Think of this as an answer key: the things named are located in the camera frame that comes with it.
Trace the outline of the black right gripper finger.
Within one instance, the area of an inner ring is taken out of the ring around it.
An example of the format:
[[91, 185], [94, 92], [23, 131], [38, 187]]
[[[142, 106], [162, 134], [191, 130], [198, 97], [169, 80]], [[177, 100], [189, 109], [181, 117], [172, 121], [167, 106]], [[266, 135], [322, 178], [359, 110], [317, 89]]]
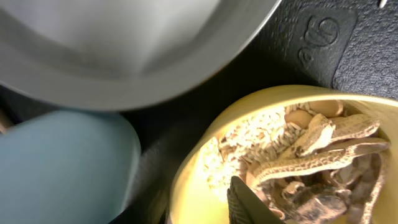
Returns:
[[238, 176], [232, 176], [227, 198], [230, 224], [284, 224]]

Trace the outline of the yellow bowl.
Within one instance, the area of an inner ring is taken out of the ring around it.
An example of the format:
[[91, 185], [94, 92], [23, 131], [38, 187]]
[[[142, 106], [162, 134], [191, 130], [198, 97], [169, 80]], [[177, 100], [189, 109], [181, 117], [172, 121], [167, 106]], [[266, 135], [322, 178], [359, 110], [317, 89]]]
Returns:
[[229, 222], [228, 204], [219, 201], [206, 183], [202, 145], [221, 136], [239, 120], [262, 110], [320, 100], [343, 100], [349, 112], [362, 112], [381, 119], [379, 135], [388, 138], [392, 145], [390, 170], [373, 210], [373, 223], [397, 223], [397, 101], [307, 85], [275, 86], [251, 93], [227, 107], [210, 124], [174, 178], [170, 198], [172, 223]]

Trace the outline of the food scraps and peanut shells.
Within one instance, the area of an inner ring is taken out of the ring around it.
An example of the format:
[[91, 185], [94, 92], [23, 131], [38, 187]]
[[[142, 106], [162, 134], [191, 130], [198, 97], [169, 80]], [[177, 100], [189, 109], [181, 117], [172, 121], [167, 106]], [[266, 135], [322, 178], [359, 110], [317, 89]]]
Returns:
[[309, 101], [252, 112], [201, 147], [209, 188], [226, 189], [233, 175], [263, 190], [276, 179], [341, 171], [355, 159], [377, 155], [382, 162], [369, 195], [360, 198], [359, 223], [370, 223], [384, 185], [385, 151], [390, 143], [373, 135], [382, 124], [375, 115], [345, 115], [339, 100]]

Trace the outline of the light blue cup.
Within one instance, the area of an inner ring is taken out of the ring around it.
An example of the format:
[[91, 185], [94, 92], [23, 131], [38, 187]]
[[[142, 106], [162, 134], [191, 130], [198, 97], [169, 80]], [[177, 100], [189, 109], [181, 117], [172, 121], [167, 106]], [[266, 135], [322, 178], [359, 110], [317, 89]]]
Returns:
[[141, 146], [118, 114], [54, 111], [1, 135], [2, 223], [109, 223]]

